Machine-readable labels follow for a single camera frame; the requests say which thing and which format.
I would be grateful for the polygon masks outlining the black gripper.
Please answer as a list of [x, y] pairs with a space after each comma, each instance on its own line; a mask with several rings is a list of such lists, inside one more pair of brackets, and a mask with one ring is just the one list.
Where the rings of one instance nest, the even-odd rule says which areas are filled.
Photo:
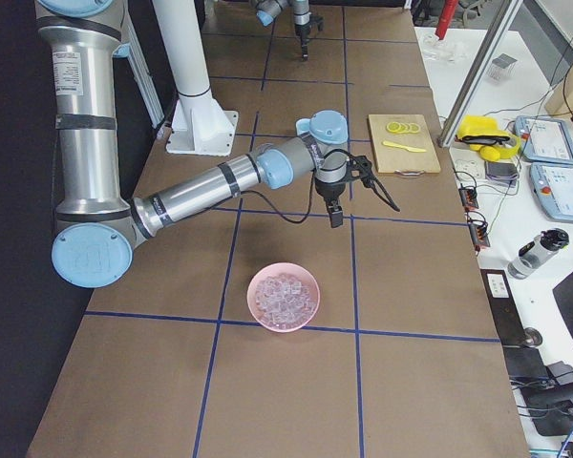
[[319, 178], [314, 180], [314, 187], [327, 206], [331, 228], [338, 228], [344, 223], [343, 209], [340, 196], [344, 193], [344, 183], [341, 181], [324, 182]]
[[304, 21], [302, 16], [297, 16], [294, 21], [294, 29], [296, 35], [301, 41], [301, 54], [303, 60], [308, 60], [308, 42], [311, 39], [310, 34], [312, 29], [316, 27], [318, 31], [322, 31], [324, 27], [324, 18], [320, 15], [311, 15], [307, 21]]

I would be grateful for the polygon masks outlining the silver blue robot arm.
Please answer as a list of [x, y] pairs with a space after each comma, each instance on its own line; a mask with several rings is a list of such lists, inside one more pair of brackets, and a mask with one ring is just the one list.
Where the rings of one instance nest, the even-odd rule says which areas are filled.
[[322, 31], [324, 18], [310, 11], [308, 0], [251, 0], [249, 5], [255, 10], [256, 17], [264, 27], [272, 24], [288, 8], [292, 9], [292, 21], [295, 35], [300, 42], [301, 57], [307, 61], [308, 43], [314, 28]]
[[39, 1], [36, 24], [53, 54], [64, 198], [55, 209], [55, 271], [81, 287], [120, 279], [134, 250], [160, 229], [208, 211], [250, 188], [279, 189], [311, 175], [332, 226], [343, 217], [339, 198], [354, 162], [345, 117], [324, 110], [296, 124], [296, 136], [232, 157], [238, 116], [214, 98], [191, 1], [153, 5], [178, 90], [171, 151], [221, 156], [223, 162], [147, 198], [125, 199], [119, 187], [113, 59], [143, 55], [124, 1]]

